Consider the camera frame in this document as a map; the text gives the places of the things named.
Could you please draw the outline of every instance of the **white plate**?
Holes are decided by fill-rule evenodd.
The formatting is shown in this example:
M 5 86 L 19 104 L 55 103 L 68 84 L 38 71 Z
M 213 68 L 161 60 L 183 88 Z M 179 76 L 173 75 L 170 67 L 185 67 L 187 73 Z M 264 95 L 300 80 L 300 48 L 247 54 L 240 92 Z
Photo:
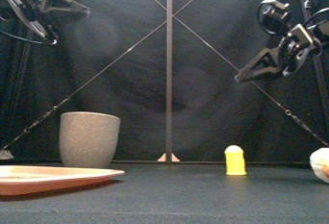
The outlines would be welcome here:
M 110 181 L 125 171 L 113 169 L 0 166 L 0 195 L 22 195 Z

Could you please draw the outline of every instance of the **white object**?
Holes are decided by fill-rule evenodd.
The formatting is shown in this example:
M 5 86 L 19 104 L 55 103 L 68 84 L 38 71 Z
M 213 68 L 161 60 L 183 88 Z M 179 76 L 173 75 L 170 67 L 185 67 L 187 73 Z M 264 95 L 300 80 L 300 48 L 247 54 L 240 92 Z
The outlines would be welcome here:
M 316 177 L 329 183 L 329 174 L 326 174 L 326 170 L 329 168 L 329 148 L 322 148 L 314 152 L 311 164 Z
M 120 118 L 98 112 L 61 116 L 59 154 L 66 167 L 109 168 L 117 149 Z

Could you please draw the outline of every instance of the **black curtain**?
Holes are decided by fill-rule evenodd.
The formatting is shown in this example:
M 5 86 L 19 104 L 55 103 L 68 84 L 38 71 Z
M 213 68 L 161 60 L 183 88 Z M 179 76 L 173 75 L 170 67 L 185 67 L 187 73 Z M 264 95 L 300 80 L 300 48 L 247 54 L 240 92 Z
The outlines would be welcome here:
M 61 28 L 55 47 L 34 45 L 29 51 L 11 119 L 3 104 L 3 120 L 11 120 L 3 122 L 3 144 L 106 71 L 14 143 L 17 158 L 58 159 L 61 114 L 86 111 L 121 118 L 118 161 L 157 161 L 164 155 L 169 115 L 173 152 L 183 162 L 223 162 L 232 144 L 244 148 L 249 162 L 310 161 L 323 144 L 286 112 L 291 110 L 328 138 L 314 62 L 284 79 L 256 85 L 235 81 L 261 49 L 280 43 L 280 37 L 269 37 L 257 25 L 260 0 L 173 0 L 172 69 L 168 0 L 77 1 L 90 7 L 90 17 Z M 291 4 L 292 22 L 303 22 L 302 1 L 280 1 Z M 13 47 L 6 45 L 5 53 Z M 324 69 L 328 77 L 328 63 Z

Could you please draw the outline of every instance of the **metal pole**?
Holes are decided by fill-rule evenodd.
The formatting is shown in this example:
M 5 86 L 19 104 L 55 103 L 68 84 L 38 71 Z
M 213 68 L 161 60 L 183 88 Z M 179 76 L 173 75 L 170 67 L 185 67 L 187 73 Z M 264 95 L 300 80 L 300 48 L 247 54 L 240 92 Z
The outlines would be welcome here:
M 166 162 L 173 162 L 173 0 L 168 0 Z

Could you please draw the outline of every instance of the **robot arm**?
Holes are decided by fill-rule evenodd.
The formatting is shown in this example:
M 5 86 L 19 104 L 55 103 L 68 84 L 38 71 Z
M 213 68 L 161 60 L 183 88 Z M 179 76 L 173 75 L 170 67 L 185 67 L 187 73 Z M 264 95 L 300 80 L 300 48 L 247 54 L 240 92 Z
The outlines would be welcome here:
M 310 21 L 292 27 L 288 7 L 277 0 L 264 0 L 260 5 L 259 24 L 268 34 L 283 35 L 283 39 L 280 46 L 265 48 L 240 71 L 236 76 L 239 82 L 291 75 L 303 67 L 307 58 L 320 55 L 329 45 L 329 21 L 320 21 L 310 28 Z M 322 10 L 314 17 L 326 12 L 329 9 Z
M 0 20 L 19 18 L 45 42 L 57 43 L 53 24 L 59 27 L 70 22 L 68 20 L 66 22 L 55 23 L 57 17 L 72 17 L 72 20 L 74 20 L 90 14 L 89 8 L 74 0 L 7 0 L 7 2 L 11 7 L 0 8 Z

